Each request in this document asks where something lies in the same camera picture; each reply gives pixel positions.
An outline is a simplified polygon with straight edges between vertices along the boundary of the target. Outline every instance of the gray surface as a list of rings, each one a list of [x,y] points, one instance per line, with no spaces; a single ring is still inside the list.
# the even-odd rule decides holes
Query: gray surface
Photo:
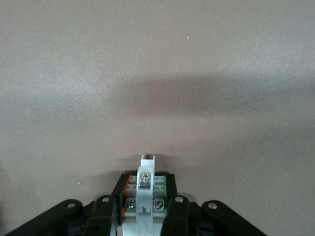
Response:
[[[315,232],[315,2],[0,1],[0,219],[157,153],[197,202]]]

